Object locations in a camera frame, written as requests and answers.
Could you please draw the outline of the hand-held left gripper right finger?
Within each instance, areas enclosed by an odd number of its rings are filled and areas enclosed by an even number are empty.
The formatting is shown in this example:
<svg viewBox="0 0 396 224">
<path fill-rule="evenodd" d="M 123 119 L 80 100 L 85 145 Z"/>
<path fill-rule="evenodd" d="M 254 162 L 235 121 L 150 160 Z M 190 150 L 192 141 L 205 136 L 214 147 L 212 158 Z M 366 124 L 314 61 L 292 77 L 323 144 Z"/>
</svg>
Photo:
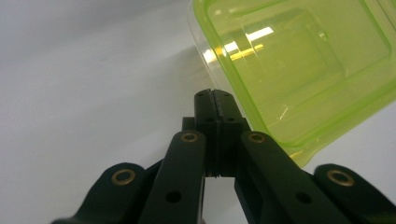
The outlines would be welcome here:
<svg viewBox="0 0 396 224">
<path fill-rule="evenodd" d="M 235 176 L 238 166 L 240 135 L 248 130 L 233 96 L 221 90 L 214 90 L 219 118 L 217 168 L 220 176 Z"/>
</svg>

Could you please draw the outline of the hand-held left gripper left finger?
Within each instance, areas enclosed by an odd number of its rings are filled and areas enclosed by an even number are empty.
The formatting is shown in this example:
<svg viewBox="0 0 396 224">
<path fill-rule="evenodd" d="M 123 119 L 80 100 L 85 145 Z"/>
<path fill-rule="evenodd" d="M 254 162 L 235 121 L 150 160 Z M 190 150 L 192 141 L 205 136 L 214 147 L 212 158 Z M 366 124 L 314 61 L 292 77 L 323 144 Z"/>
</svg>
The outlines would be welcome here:
<svg viewBox="0 0 396 224">
<path fill-rule="evenodd" d="M 182 130 L 195 130 L 205 136 L 205 174 L 216 175 L 216 107 L 212 90 L 199 91 L 194 95 L 194 116 L 184 117 Z"/>
</svg>

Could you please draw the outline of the green plastic container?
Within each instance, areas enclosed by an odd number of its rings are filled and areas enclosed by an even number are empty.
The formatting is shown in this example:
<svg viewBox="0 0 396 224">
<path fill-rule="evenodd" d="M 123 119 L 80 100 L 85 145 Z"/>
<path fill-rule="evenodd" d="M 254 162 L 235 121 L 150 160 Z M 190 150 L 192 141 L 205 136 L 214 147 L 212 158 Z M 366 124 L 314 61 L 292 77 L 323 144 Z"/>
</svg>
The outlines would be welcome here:
<svg viewBox="0 0 396 224">
<path fill-rule="evenodd" d="M 300 166 L 396 101 L 396 0 L 191 0 L 216 87 Z"/>
</svg>

